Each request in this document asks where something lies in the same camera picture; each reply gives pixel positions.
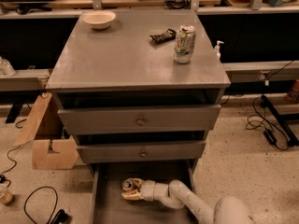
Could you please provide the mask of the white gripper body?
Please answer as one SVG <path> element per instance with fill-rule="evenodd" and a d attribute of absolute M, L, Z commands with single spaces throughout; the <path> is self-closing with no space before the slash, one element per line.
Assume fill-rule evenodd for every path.
<path fill-rule="evenodd" d="M 145 201 L 152 202 L 154 200 L 156 182 L 152 180 L 146 180 L 143 182 L 140 188 L 141 197 Z"/>

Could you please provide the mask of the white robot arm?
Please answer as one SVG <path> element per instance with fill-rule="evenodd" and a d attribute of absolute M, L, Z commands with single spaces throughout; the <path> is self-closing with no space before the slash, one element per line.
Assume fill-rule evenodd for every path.
<path fill-rule="evenodd" d="M 247 205 L 235 196 L 225 196 L 211 208 L 183 182 L 169 184 L 128 178 L 122 182 L 122 198 L 128 201 L 158 201 L 172 209 L 186 206 L 201 224 L 254 224 Z"/>

